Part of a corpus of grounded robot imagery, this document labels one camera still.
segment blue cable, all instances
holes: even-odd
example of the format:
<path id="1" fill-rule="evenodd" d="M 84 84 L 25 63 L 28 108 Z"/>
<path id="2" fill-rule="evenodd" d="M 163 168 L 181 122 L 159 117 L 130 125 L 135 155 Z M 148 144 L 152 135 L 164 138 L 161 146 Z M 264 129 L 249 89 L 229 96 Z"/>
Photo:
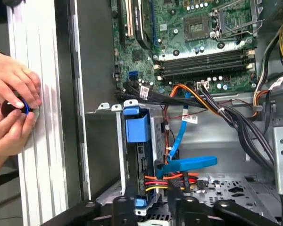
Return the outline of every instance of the blue cable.
<path id="1" fill-rule="evenodd" d="M 186 92 L 185 93 L 185 98 L 188 99 L 191 97 L 191 93 L 190 92 Z M 189 106 L 188 105 L 184 105 L 183 106 L 183 109 L 188 109 Z M 182 121 L 181 122 L 181 126 L 180 126 L 180 129 L 179 129 L 179 132 L 177 134 L 177 137 L 174 141 L 174 144 L 172 146 L 172 149 L 171 151 L 169 152 L 168 156 L 167 156 L 167 159 L 168 161 L 171 161 L 173 156 L 175 155 L 179 145 L 181 144 L 181 141 L 183 139 L 183 135 L 184 135 L 184 132 L 185 132 L 185 128 L 187 127 L 187 122 L 186 121 Z"/>

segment sticker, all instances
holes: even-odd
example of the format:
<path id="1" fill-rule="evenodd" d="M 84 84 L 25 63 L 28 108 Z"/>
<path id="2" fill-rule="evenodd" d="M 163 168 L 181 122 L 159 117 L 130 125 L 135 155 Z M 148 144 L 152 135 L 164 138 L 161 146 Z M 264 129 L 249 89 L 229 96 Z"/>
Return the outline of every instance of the sticker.
<path id="1" fill-rule="evenodd" d="M 149 94 L 149 88 L 145 86 L 141 86 L 140 98 L 147 100 L 148 94 Z"/>
<path id="2" fill-rule="evenodd" d="M 160 25 L 159 25 L 159 30 L 160 30 L 161 32 L 166 31 L 166 30 L 167 30 L 167 25 L 166 25 L 166 24 L 160 24 Z"/>
<path id="3" fill-rule="evenodd" d="M 273 90 L 273 88 L 277 86 L 281 86 L 282 82 L 283 82 L 283 77 L 279 78 L 274 84 L 272 84 L 272 86 L 268 90 Z"/>
<path id="4" fill-rule="evenodd" d="M 198 124 L 198 117 L 196 115 L 189 115 L 188 114 L 188 109 L 183 110 L 183 121 L 186 121 L 188 123 L 192 124 Z"/>

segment blue connector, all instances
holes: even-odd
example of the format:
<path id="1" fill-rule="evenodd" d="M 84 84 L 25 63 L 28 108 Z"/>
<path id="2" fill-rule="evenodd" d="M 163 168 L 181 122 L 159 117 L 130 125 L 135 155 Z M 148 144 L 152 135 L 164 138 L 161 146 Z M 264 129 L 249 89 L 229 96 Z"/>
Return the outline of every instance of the blue connector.
<path id="1" fill-rule="evenodd" d="M 138 76 L 138 71 L 130 71 L 128 72 L 129 77 L 137 77 Z"/>

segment capacitor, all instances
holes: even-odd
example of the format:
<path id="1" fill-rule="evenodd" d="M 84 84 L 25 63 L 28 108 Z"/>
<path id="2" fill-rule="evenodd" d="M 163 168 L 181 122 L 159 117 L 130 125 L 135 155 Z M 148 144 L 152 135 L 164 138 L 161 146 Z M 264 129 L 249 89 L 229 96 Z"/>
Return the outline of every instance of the capacitor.
<path id="1" fill-rule="evenodd" d="M 200 52 L 200 49 L 198 47 L 195 47 L 195 53 L 199 54 L 199 52 Z"/>
<path id="2" fill-rule="evenodd" d="M 204 52 L 204 46 L 200 46 L 200 52 L 201 52 L 201 53 Z"/>

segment blue plastic clip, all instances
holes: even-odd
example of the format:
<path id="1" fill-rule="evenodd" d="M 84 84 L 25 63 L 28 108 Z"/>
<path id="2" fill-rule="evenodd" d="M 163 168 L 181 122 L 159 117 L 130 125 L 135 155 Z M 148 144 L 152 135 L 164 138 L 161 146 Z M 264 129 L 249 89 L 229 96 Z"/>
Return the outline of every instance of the blue plastic clip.
<path id="1" fill-rule="evenodd" d="M 185 172 L 190 170 L 202 169 L 209 166 L 217 165 L 217 157 L 202 156 L 189 159 L 172 160 L 167 165 L 163 165 L 161 169 L 156 170 L 157 178 L 162 178 L 163 175 L 171 172 Z"/>

